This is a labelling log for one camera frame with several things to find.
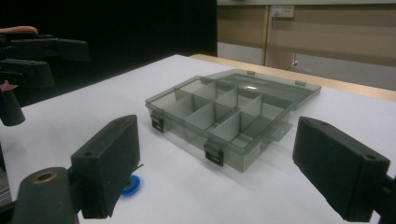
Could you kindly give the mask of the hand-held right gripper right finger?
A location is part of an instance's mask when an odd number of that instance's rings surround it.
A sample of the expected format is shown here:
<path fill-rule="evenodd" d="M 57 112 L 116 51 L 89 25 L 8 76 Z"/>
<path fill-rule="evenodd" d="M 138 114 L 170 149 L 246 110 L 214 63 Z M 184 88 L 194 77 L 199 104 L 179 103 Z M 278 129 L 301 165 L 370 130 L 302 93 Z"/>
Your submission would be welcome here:
<path fill-rule="evenodd" d="M 342 219 L 390 221 L 390 160 L 331 124 L 299 118 L 294 163 Z"/>

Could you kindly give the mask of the clear grey compartment organizer box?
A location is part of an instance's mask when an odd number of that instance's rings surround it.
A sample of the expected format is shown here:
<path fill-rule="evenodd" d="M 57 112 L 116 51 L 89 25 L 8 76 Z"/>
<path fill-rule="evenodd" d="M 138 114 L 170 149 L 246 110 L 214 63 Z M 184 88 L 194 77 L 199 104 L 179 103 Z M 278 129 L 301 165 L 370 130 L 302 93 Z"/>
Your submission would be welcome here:
<path fill-rule="evenodd" d="M 146 100 L 152 127 L 200 148 L 239 172 L 292 128 L 290 113 L 320 93 L 319 85 L 232 69 L 192 77 Z"/>

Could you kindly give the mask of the white wall socket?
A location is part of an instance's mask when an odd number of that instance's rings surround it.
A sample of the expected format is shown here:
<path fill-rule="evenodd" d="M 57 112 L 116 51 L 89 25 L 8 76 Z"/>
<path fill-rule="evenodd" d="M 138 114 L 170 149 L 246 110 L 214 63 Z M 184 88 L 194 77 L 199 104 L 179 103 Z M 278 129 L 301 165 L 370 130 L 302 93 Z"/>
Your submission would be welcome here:
<path fill-rule="evenodd" d="M 294 17 L 294 6 L 271 6 L 271 16 L 274 18 L 292 19 Z"/>

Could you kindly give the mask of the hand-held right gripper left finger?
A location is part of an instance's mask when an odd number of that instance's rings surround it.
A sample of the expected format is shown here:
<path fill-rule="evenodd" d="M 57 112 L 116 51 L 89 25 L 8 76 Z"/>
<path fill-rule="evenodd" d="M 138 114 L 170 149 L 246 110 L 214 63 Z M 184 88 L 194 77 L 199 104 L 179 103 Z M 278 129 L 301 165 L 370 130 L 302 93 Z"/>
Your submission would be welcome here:
<path fill-rule="evenodd" d="M 107 218 L 138 168 L 137 116 L 110 121 L 71 156 L 78 208 L 88 219 Z"/>

